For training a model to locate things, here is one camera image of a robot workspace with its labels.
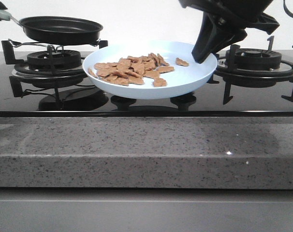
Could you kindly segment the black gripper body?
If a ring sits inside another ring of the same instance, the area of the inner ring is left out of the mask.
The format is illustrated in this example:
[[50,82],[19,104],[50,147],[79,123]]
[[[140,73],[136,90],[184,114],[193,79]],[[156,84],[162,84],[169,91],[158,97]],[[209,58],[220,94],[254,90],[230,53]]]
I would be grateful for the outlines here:
[[256,28],[272,34],[279,22],[264,13],[270,0],[180,0],[183,8],[191,7],[217,19],[220,25],[235,28]]

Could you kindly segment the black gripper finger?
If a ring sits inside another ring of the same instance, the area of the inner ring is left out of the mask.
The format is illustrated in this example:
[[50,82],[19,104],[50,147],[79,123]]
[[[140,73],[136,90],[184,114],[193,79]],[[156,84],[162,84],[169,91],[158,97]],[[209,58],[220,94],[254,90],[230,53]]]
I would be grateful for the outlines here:
[[247,36],[245,29],[239,28],[233,28],[232,31],[220,28],[208,28],[207,34],[206,56],[217,53],[229,45],[242,41]]
[[216,15],[203,13],[201,29],[192,50],[192,56],[197,63],[203,63],[211,53],[220,51],[225,42],[223,29]]

